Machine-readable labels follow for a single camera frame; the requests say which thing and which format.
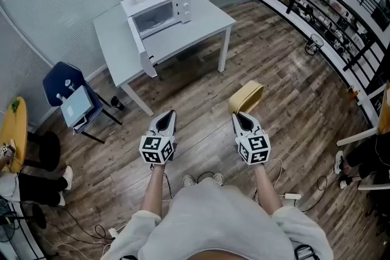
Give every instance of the small vase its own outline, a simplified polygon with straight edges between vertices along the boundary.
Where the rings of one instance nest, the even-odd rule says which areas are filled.
[[[133,4],[141,4],[145,0],[132,0]]]

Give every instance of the sleeve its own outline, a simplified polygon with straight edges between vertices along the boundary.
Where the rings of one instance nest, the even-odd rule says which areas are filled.
[[[136,212],[119,236],[112,242],[109,251],[102,260],[119,260],[124,256],[137,258],[138,251],[160,222],[161,217],[150,211]]]
[[[333,260],[325,232],[319,225],[295,207],[282,207],[274,212],[272,219],[286,233],[292,245],[309,245],[320,260]]]

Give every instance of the microwave door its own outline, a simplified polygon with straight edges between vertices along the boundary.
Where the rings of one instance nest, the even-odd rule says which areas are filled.
[[[138,33],[138,29],[135,26],[133,18],[131,18],[131,17],[127,18],[127,22],[130,26],[130,30],[132,31],[134,41],[135,41],[136,47],[138,49],[138,53],[140,54],[140,63],[141,63],[143,70],[145,71],[145,73],[147,75],[149,75],[151,77],[156,77],[157,76],[156,70],[154,69],[153,64],[152,64],[151,60],[149,59],[149,56],[145,50],[144,44],[142,42],[140,34]]]

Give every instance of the microwave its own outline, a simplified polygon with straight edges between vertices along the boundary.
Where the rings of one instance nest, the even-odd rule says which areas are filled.
[[[147,75],[155,77],[157,73],[143,39],[174,24],[191,21],[190,0],[123,0],[121,5],[140,53],[141,66]]]

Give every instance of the small trash can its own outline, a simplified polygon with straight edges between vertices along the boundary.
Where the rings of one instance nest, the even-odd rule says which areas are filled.
[[[305,50],[308,55],[314,55],[321,47],[324,45],[324,41],[318,35],[311,34],[310,39],[308,40]]]
[[[119,111],[123,111],[123,109],[124,109],[124,105],[122,104],[121,101],[119,101],[119,99],[117,97],[113,97],[111,99],[111,105],[112,105],[112,107],[117,108]]]

